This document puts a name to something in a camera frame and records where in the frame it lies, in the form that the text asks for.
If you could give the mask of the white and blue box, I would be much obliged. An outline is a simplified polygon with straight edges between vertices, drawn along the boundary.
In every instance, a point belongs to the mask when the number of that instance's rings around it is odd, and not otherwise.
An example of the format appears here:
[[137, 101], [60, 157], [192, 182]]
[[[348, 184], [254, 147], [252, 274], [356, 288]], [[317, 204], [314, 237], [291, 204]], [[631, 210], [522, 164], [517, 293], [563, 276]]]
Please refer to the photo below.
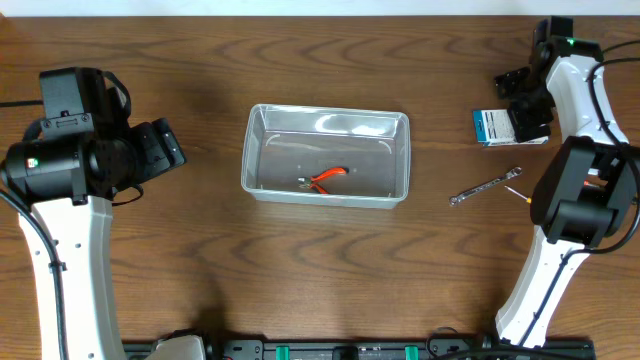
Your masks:
[[518, 142], [506, 109], [474, 110], [472, 118], [476, 140], [485, 147], [542, 145], [549, 140], [549, 136], [543, 136], [525, 142]]

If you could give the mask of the silver combination wrench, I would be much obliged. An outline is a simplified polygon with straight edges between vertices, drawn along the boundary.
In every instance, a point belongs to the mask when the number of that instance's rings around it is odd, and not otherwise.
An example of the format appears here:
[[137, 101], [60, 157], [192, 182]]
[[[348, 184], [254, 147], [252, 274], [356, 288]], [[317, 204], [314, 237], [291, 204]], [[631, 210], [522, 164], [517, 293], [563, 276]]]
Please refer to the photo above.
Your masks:
[[485, 182], [483, 184], [477, 185], [476, 187], [467, 189], [455, 196], [452, 196], [449, 198], [449, 205], [452, 207], [458, 206], [461, 202], [465, 201], [466, 199], [480, 193], [483, 192], [487, 189], [490, 189], [492, 187], [495, 187], [496, 185], [503, 183], [507, 180], [510, 180], [512, 178], [518, 177], [522, 174], [522, 168], [521, 167], [514, 167], [513, 169], [511, 169], [510, 171], [508, 171], [507, 173], [505, 173], [504, 175], [501, 175], [499, 177], [496, 177], [488, 182]]

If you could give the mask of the yellow black screwdriver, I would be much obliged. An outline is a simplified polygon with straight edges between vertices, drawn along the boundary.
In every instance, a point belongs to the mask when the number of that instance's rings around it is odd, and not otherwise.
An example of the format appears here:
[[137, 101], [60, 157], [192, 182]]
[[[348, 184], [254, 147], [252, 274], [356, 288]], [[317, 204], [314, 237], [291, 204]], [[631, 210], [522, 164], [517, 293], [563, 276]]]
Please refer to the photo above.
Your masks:
[[531, 204], [532, 203], [532, 198], [529, 196], [526, 196], [524, 194], [522, 194], [521, 192], [515, 190], [514, 188], [505, 185], [504, 186], [509, 192], [515, 194], [516, 196], [518, 196], [519, 198], [523, 199], [526, 203]]

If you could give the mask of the clear plastic container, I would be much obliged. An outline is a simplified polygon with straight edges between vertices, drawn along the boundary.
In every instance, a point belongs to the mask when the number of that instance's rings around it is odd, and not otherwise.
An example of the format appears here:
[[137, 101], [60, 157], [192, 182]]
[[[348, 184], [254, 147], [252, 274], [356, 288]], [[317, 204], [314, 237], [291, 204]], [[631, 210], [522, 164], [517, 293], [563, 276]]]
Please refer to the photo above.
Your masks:
[[[344, 167], [321, 182], [299, 177]], [[257, 104], [245, 134], [241, 186], [259, 201], [392, 209], [409, 193], [411, 141], [402, 112]]]

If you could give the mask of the red handled pliers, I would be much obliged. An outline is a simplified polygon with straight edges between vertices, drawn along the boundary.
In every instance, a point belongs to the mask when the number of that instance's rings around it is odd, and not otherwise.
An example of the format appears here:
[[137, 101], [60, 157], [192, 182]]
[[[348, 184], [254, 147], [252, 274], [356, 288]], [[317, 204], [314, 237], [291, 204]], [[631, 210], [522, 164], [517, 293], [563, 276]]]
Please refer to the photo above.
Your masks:
[[297, 179], [299, 187], [310, 189], [321, 195], [328, 195], [329, 192], [321, 186], [321, 182], [335, 176], [347, 175], [349, 170], [344, 167], [334, 167], [323, 173], [311, 177], [299, 177]]

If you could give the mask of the small claw hammer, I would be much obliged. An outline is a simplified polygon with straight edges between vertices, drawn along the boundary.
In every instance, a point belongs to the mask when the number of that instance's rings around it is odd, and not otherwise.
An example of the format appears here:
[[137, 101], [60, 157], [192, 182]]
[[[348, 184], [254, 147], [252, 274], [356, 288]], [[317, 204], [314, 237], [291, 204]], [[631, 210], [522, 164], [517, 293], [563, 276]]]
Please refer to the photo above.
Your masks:
[[589, 187], [589, 188], [594, 188], [594, 189], [601, 189], [601, 188], [603, 188], [601, 185], [599, 185], [599, 184], [595, 184], [595, 183], [592, 183], [592, 182], [589, 182], [589, 181], [587, 181], [587, 180], [585, 180], [585, 181], [584, 181], [584, 186], [585, 186], [585, 187]]

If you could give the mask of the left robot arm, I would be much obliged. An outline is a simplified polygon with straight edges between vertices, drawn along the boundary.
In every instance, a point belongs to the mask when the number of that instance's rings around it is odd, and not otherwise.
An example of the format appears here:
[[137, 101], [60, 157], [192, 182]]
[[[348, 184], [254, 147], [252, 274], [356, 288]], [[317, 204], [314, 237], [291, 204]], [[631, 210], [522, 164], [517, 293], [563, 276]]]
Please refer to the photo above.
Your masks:
[[1, 163], [36, 284], [45, 359], [123, 359], [110, 266], [115, 197], [186, 162], [164, 118], [130, 126], [127, 88], [108, 71], [39, 76], [45, 115]]

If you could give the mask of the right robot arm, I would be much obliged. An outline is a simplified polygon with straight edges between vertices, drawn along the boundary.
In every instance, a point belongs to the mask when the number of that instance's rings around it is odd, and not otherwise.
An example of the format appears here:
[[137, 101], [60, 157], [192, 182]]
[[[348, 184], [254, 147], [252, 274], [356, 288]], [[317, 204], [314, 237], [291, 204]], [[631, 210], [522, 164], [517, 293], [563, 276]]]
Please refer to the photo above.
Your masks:
[[533, 31], [528, 66], [495, 79], [518, 142], [549, 135], [552, 120], [562, 133], [562, 145], [531, 196], [531, 250], [496, 315], [504, 343], [543, 347], [580, 265], [591, 255], [620, 249], [639, 228], [634, 220], [617, 243], [600, 245], [639, 206], [639, 150], [612, 114], [603, 79], [608, 63], [598, 43], [575, 37], [572, 19], [552, 16]]

